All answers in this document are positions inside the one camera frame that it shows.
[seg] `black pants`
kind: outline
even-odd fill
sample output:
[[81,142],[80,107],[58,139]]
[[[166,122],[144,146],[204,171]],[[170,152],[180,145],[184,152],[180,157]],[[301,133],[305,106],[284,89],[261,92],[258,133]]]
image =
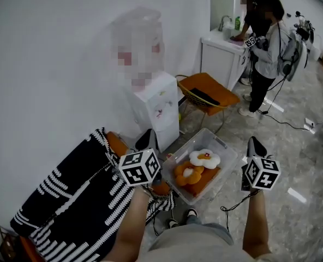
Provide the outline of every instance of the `black pants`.
[[256,71],[255,67],[252,73],[252,88],[251,99],[249,111],[257,111],[261,104],[264,102],[265,96],[271,84],[274,82],[274,79],[269,79],[262,76],[259,72]]

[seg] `shoe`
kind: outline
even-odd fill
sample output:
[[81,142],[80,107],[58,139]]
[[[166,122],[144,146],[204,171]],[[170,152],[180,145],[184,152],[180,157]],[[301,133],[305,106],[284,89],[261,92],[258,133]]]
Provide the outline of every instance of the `shoe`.
[[248,78],[240,78],[239,82],[243,85],[250,86],[250,80]]
[[249,116],[249,117],[252,117],[252,118],[256,117],[256,114],[254,112],[251,112],[251,111],[243,109],[243,108],[239,108],[238,112],[242,116]]
[[248,102],[251,102],[252,101],[250,94],[244,94],[243,95],[243,98],[244,98],[245,101],[248,101]]
[[178,227],[178,222],[176,220],[174,220],[173,218],[169,218],[167,221],[166,221],[166,224],[168,225],[168,228],[171,229],[171,228],[174,228],[174,227]]
[[190,208],[190,209],[187,211],[187,213],[186,213],[186,217],[189,217],[189,216],[196,216],[196,217],[198,217],[198,213],[196,212],[196,210],[195,210],[195,209]]

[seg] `green bottle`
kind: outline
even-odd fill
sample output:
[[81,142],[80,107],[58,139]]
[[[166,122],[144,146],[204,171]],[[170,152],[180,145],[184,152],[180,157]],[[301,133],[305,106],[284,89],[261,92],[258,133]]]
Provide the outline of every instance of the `green bottle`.
[[236,18],[234,29],[240,30],[240,16],[237,16],[237,18]]

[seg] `black and white striped blanket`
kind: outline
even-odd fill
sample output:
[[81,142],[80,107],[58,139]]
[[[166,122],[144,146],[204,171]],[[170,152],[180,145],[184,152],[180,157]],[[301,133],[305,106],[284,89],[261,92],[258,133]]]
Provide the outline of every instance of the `black and white striped blanket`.
[[[95,262],[113,246],[133,196],[112,169],[118,157],[104,128],[76,147],[31,194],[11,220],[49,262]],[[149,200],[146,222],[168,211],[174,197]]]

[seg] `plush toy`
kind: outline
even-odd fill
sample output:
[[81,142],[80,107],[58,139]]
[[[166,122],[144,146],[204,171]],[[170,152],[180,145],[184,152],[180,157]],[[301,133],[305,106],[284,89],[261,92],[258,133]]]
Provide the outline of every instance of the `plush toy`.
[[208,169],[215,169],[220,164],[220,157],[211,150],[204,148],[201,151],[193,151],[189,155],[190,162],[194,166],[204,166]]
[[186,161],[175,168],[176,183],[179,186],[195,184],[200,181],[203,171],[203,166],[193,166],[190,161]]

